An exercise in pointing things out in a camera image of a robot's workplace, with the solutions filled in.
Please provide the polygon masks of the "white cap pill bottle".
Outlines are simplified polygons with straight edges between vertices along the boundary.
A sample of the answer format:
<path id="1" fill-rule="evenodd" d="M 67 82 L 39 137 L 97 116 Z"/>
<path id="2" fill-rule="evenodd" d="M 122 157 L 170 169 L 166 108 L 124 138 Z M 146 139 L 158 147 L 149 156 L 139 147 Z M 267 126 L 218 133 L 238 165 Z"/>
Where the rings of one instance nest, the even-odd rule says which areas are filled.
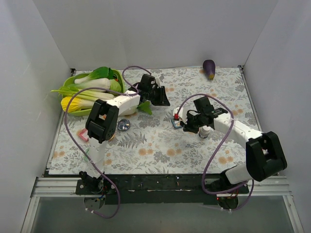
<path id="1" fill-rule="evenodd" d="M 199 129 L 198 135 L 200 136 L 200 138 L 205 139 L 210 134 L 210 131 L 211 131 L 211 127 L 203 126 Z"/>

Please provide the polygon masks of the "blue rectangular pill box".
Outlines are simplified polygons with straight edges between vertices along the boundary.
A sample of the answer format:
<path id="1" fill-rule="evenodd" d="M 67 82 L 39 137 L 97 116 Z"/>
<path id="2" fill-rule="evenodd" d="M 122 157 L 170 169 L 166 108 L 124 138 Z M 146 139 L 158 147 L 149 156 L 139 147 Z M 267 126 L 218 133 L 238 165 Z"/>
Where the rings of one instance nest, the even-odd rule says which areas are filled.
<path id="1" fill-rule="evenodd" d="M 173 118 L 171 119 L 171 123 L 173 125 L 173 127 L 175 129 L 180 129 L 182 128 L 182 126 L 180 125 L 180 121 L 179 120 L 174 120 Z"/>

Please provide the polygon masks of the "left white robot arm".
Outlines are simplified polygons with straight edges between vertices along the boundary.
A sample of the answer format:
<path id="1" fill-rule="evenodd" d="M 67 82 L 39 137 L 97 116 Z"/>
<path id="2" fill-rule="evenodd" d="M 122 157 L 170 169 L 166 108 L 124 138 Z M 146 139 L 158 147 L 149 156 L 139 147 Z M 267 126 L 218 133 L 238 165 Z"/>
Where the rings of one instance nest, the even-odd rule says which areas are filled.
<path id="1" fill-rule="evenodd" d="M 160 79 L 144 74 L 139 83 L 134 84 L 124 94 L 112 100 L 95 101 L 86 121 L 89 137 L 87 152 L 88 165 L 86 170 L 80 171 L 84 187 L 92 194 L 99 194 L 103 190 L 104 155 L 108 141 L 116 131 L 118 117 L 135 110 L 143 103 L 154 106 L 170 106 L 165 87 Z"/>

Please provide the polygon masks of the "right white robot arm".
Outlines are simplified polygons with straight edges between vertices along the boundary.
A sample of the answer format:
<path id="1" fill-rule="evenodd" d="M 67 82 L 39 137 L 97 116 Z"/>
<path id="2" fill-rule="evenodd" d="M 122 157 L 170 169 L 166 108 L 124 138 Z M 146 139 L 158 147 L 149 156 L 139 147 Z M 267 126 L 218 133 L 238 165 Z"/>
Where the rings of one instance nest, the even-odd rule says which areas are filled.
<path id="1" fill-rule="evenodd" d="M 199 133 L 204 126 L 210 127 L 225 134 L 216 151 L 227 138 L 245 149 L 245 163 L 221 172 L 219 179 L 211 183 L 215 191 L 209 191 L 205 187 L 208 168 L 204 169 L 201 186 L 205 193 L 231 193 L 249 180 L 261 182 L 287 168 L 288 164 L 276 133 L 263 133 L 241 123 L 223 103 L 220 108 L 214 108 L 209 101 L 209 95 L 197 94 L 197 97 L 194 100 L 195 110 L 185 110 L 180 106 L 174 114 L 174 119 L 180 121 L 183 131 Z"/>

